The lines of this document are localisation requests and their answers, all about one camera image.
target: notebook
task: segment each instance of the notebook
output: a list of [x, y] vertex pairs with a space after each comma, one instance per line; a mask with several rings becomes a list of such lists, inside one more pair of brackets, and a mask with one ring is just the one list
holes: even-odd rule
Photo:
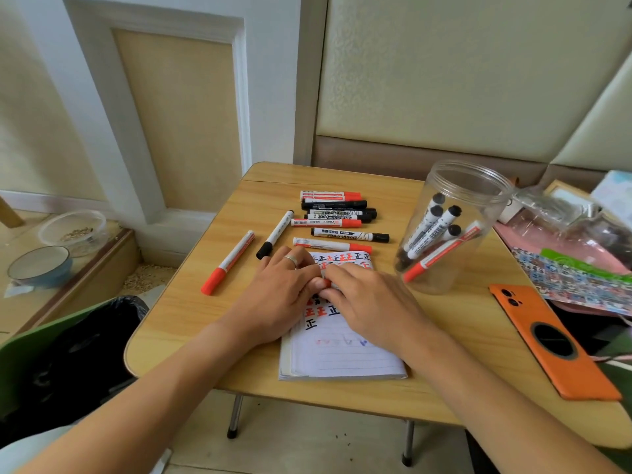
[[[373, 269], [364, 251], [311, 253], [325, 269], [355, 263]], [[403, 379], [401, 359], [352, 331], [336, 307], [315, 294], [301, 320], [281, 339], [279, 379]]]

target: metal table leg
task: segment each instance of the metal table leg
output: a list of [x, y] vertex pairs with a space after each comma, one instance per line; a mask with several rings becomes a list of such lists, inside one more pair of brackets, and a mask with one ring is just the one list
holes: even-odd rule
[[231, 423], [228, 426], [228, 432], [226, 433], [226, 437], [228, 439], [234, 439], [237, 437], [237, 428], [239, 427], [239, 414], [241, 412], [241, 401], [243, 400], [243, 396], [236, 394], [235, 402], [233, 403], [233, 413], [231, 414]]
[[406, 467], [413, 465], [413, 436], [415, 434], [415, 421], [406, 421], [406, 444], [401, 455], [401, 463]]

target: right hand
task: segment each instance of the right hand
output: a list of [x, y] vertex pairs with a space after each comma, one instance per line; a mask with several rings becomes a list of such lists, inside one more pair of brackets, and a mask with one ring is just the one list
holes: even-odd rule
[[328, 266], [325, 277], [340, 291], [329, 287], [319, 295], [334, 303], [351, 329], [399, 358], [404, 357], [408, 336], [432, 326], [415, 297], [394, 276], [345, 263]]

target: white molding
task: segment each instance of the white molding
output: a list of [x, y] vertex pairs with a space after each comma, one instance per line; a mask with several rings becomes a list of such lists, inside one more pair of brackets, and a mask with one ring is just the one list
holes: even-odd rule
[[141, 248], [185, 253], [213, 215], [166, 208], [111, 28], [230, 43], [243, 173], [310, 163], [327, 0], [16, 3], [110, 210]]
[[116, 219], [116, 215], [107, 201], [9, 190], [0, 190], [0, 197], [16, 210], [51, 214], [62, 214], [75, 210], [96, 210], [103, 213], [108, 219]]

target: blue bowl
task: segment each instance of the blue bowl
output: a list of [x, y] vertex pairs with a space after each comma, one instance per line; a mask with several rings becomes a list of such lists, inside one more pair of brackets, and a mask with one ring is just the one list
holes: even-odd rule
[[11, 279], [34, 287], [57, 287], [71, 277], [73, 260], [62, 246], [46, 246], [22, 254], [7, 270]]

